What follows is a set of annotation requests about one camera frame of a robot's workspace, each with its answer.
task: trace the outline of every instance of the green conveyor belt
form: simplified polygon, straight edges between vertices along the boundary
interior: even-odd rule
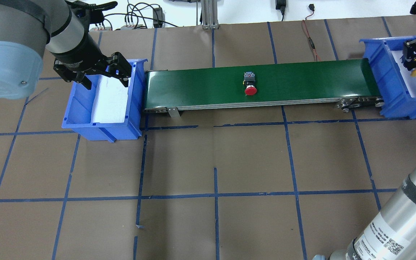
[[[256,74],[258,91],[253,96],[244,94],[246,71]],[[152,71],[147,74],[145,110],[319,103],[379,95],[367,59]]]

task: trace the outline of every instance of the blue plastic crate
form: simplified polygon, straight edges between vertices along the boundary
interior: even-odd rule
[[[62,128],[72,129],[87,140],[134,140],[142,135],[139,130],[142,94],[145,87],[144,62],[147,59],[128,60],[133,71],[127,87],[128,99],[125,120],[122,123],[91,122],[99,75],[88,75],[91,90],[74,83],[66,106]]]
[[[385,117],[416,118],[416,97],[412,97],[392,51],[401,51],[406,40],[415,36],[362,39],[365,43],[364,58],[368,58],[373,75],[385,100],[380,112]]]

